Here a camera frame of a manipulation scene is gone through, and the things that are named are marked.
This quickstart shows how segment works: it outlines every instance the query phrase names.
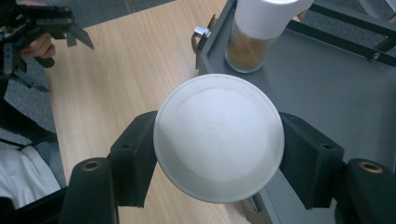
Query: metal bolt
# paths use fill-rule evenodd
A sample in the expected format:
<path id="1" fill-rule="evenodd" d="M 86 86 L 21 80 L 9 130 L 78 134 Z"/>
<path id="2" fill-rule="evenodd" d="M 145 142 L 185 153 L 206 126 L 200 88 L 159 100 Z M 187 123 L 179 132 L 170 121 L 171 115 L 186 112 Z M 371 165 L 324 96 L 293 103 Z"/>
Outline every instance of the metal bolt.
<path id="1" fill-rule="evenodd" d="M 82 170 L 83 171 L 94 171 L 94 170 L 98 169 L 101 165 L 102 165 L 102 163 L 99 161 L 90 161 L 90 162 L 85 163 L 82 166 Z"/>
<path id="2" fill-rule="evenodd" d="M 372 59 L 373 59 L 373 60 L 377 60 L 377 59 L 379 58 L 379 56 L 381 56 L 381 54 L 380 54 L 379 52 L 374 53 L 374 54 L 372 55 Z"/>
<path id="3" fill-rule="evenodd" d="M 384 170 L 380 166 L 368 161 L 362 161 L 361 163 L 359 163 L 359 167 L 367 172 L 374 174 L 381 174 L 382 172 L 384 172 Z"/>

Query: white bowl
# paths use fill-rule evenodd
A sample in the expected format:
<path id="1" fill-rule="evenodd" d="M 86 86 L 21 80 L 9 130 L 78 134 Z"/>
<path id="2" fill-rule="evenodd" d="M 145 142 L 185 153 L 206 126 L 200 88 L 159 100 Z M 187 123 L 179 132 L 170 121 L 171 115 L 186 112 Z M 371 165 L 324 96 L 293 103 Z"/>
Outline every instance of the white bowl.
<path id="1" fill-rule="evenodd" d="M 210 203 L 232 203 L 262 189 L 284 148 L 280 116 L 251 83 L 228 75 L 193 78 L 165 100 L 154 147 L 167 177 Z"/>

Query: person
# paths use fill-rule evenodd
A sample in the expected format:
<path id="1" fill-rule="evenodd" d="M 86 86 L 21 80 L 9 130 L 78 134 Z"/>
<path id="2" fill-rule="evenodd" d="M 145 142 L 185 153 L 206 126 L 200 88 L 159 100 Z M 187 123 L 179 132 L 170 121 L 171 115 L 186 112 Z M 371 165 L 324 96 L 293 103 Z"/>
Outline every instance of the person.
<path id="1" fill-rule="evenodd" d="M 17 3 L 27 6 L 44 6 L 41 3 L 26 0 L 17 1 Z M 21 50 L 23 57 L 30 58 L 46 59 L 55 54 L 55 46 L 47 34 L 41 35 Z M 3 54 L 0 54 L 0 60 L 3 70 Z M 46 137 L 53 138 L 56 134 L 38 126 L 36 122 L 10 105 L 4 99 L 7 86 L 8 79 L 0 81 L 0 128 L 20 134 L 32 141 L 32 146 L 21 148 L 21 150 L 0 148 L 0 202 L 12 201 L 13 207 L 18 209 L 60 189 L 51 169 L 33 145 L 34 141 L 39 142 Z M 7 214 L 1 209 L 0 222 L 4 221 L 3 215 L 7 217 Z"/>
<path id="2" fill-rule="evenodd" d="M 17 1 L 17 4 L 26 6 L 45 5 L 31 0 Z M 29 58 L 41 57 L 46 59 L 54 56 L 55 54 L 56 48 L 47 34 L 41 35 L 21 51 L 21 55 L 23 57 Z M 1 70 L 4 68 L 3 61 L 3 53 L 1 53 Z M 8 79 L 0 80 L 0 128 L 11 133 L 20 134 L 32 142 L 50 135 L 51 132 L 38 126 L 36 122 L 24 116 L 4 99 L 7 92 L 7 86 Z M 9 143 L 8 140 L 2 139 L 1 137 L 0 140 Z"/>

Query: screw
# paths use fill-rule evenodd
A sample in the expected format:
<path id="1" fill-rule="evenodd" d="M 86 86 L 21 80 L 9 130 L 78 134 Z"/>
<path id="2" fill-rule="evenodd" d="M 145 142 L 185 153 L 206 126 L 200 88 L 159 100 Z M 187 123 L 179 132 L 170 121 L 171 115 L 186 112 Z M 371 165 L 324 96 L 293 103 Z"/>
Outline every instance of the screw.
<path id="1" fill-rule="evenodd" d="M 372 59 L 373 59 L 373 60 L 377 60 L 377 59 L 379 58 L 379 56 L 381 56 L 381 54 L 380 54 L 379 52 L 374 53 L 374 54 L 372 55 Z"/>

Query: glass jar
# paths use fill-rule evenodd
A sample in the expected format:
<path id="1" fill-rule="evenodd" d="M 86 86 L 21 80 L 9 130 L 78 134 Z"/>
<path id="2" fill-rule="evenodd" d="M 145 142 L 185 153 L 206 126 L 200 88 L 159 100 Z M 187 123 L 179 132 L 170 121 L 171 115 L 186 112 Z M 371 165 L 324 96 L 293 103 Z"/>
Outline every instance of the glass jar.
<path id="1" fill-rule="evenodd" d="M 243 33 L 233 20 L 225 58 L 235 71 L 251 73 L 262 67 L 273 42 L 273 38 L 259 39 Z"/>

